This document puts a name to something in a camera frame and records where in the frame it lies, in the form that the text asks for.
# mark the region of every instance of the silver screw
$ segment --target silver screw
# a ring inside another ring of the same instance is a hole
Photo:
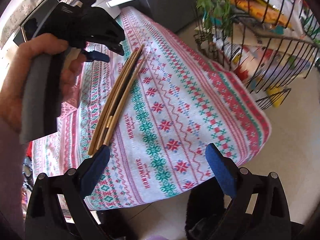
[[[274,179],[278,178],[278,174],[276,174],[275,172],[271,172],[270,175],[271,175],[271,177],[273,177]]]
[[[71,168],[70,170],[68,170],[68,175],[73,175],[76,173],[76,169]]]
[[[38,175],[38,179],[44,179],[45,176],[46,176],[45,173],[40,173],[40,174]]]
[[[244,175],[248,174],[248,170],[246,168],[240,168],[240,172]]]

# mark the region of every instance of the tablecloth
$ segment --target tablecloth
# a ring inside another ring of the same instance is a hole
[[[91,210],[150,203],[211,178],[204,156],[208,143],[237,165],[261,150],[271,126],[233,73],[132,7],[122,9],[116,20],[126,36],[124,57],[88,44],[88,50],[108,54],[110,62],[85,64],[78,110],[58,119],[57,133],[34,141],[35,177],[63,174],[89,157],[108,94],[125,60],[141,44],[146,62],[114,132],[109,164],[85,199]]]

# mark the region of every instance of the human hand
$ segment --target human hand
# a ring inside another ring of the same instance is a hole
[[[32,59],[43,53],[55,55],[67,48],[67,41],[59,40],[49,33],[42,34],[19,46],[0,92],[0,117],[16,132],[21,130],[23,90]],[[71,62],[69,68],[61,72],[60,89],[65,100],[71,96],[76,76],[81,73],[82,63],[85,60],[85,55],[79,54],[78,58]]]

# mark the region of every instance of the black metal basket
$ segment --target black metal basket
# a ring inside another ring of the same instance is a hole
[[[318,59],[320,25],[304,0],[266,0],[260,19],[252,15],[255,0],[233,2],[230,36],[225,35],[219,19],[214,17],[210,18],[212,27],[207,30],[203,21],[205,12],[193,7],[198,50],[234,71],[260,108],[279,106],[291,91],[288,85],[297,77],[306,78]],[[270,22],[274,11],[277,17]],[[249,58],[244,59],[244,54],[253,55],[252,48],[258,48],[255,52],[259,51],[260,57],[254,57],[256,67],[246,69],[251,73],[246,76],[247,73],[241,72],[241,63]]]

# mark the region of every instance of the beige floor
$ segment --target beige floor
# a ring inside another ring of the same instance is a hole
[[[193,26],[180,37],[195,48]],[[277,109],[265,112],[272,133],[261,152],[245,167],[252,173],[278,173],[286,193],[291,220],[304,223],[320,200],[320,104],[319,74],[314,69],[306,80],[296,79],[292,91]],[[152,204],[122,209],[139,238],[162,235],[185,239],[184,223],[189,192]]]

